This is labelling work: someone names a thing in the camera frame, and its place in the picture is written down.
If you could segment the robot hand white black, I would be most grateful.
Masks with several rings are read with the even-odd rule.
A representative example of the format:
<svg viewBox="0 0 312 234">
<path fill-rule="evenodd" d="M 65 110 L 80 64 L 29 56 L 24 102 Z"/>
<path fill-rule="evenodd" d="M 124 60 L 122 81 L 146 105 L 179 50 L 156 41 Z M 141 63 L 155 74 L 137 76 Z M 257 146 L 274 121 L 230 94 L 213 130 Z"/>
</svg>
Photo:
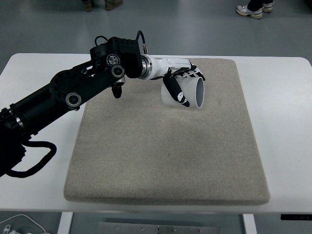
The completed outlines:
<svg viewBox="0 0 312 234">
<path fill-rule="evenodd" d="M 186 58 L 145 56 L 145 79 L 162 80 L 161 99 L 165 105 L 201 108 L 205 97 L 204 75 Z"/>
</svg>

